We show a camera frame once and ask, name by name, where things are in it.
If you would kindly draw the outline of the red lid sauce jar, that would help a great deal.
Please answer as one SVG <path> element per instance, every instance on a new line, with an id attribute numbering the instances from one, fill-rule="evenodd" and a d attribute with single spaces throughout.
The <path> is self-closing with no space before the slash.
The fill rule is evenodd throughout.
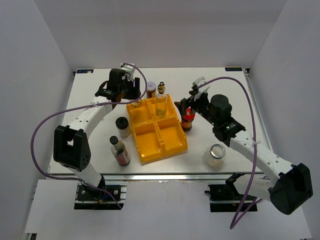
<path id="1" fill-rule="evenodd" d="M 181 117 L 181 127 L 184 132 L 188 132 L 192 128 L 193 121 L 195 119 L 195 113 L 192 112 L 192 109 L 189 107 L 186 109 L 186 114 Z"/>

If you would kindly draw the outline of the glass spice jar black lid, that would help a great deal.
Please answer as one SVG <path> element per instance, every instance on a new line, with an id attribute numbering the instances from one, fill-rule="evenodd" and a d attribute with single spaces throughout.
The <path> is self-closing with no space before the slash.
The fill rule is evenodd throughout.
<path id="1" fill-rule="evenodd" d="M 142 100 L 138 99 L 130 104 L 133 108 L 139 108 L 142 105 Z"/>

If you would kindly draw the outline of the glass oil bottle gold stopper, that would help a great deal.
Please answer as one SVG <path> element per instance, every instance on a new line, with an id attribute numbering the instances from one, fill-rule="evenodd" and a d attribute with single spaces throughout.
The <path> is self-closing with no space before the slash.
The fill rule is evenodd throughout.
<path id="1" fill-rule="evenodd" d="M 157 86 L 157 95 L 155 98 L 155 115 L 162 118 L 166 115 L 168 96 L 166 95 L 166 87 L 164 82 L 160 82 Z"/>

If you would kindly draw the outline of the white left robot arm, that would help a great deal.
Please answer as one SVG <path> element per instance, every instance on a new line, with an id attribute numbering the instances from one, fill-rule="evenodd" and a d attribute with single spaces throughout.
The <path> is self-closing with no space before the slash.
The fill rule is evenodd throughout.
<path id="1" fill-rule="evenodd" d="M 109 72 L 90 106 L 70 124 L 59 125 L 54 131 L 53 160 L 72 171 L 81 181 L 90 185 L 88 193 L 99 200 L 105 196 L 103 176 L 90 163 L 89 137 L 102 119 L 122 100 L 135 100 L 141 96 L 140 79 L 134 78 L 134 67 L 122 65 Z"/>

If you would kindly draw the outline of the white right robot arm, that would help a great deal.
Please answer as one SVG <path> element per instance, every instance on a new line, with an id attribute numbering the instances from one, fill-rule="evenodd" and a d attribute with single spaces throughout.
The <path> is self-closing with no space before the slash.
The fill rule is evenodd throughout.
<path id="1" fill-rule="evenodd" d="M 255 142 L 246 128 L 232 117 L 232 106 L 226 96 L 216 94 L 208 98 L 207 93 L 197 93 L 174 104 L 181 117 L 187 115 L 188 109 L 202 116 L 213 126 L 212 132 L 220 142 L 255 163 L 267 176 L 267 179 L 255 177 L 248 195 L 270 201 L 285 215 L 313 196 L 309 168 L 303 163 L 294 165 Z"/>

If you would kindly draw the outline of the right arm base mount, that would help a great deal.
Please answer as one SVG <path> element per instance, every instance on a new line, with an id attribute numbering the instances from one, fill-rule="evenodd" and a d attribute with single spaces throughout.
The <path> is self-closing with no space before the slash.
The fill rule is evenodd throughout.
<path id="1" fill-rule="evenodd" d="M 234 183 L 243 175 L 246 176 L 242 172 L 223 173 L 214 174 L 207 179 L 208 187 L 204 194 L 209 198 L 211 213 L 235 213 L 237 211 L 243 195 L 236 193 L 230 183 Z"/>

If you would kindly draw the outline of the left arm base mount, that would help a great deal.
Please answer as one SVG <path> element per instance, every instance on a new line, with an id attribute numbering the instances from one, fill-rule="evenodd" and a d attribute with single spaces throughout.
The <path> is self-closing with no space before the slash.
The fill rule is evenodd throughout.
<path id="1" fill-rule="evenodd" d="M 78 184 L 74 200 L 75 210 L 121 210 L 127 194 L 125 184 L 107 184 L 105 190 L 99 191 L 86 185 Z"/>

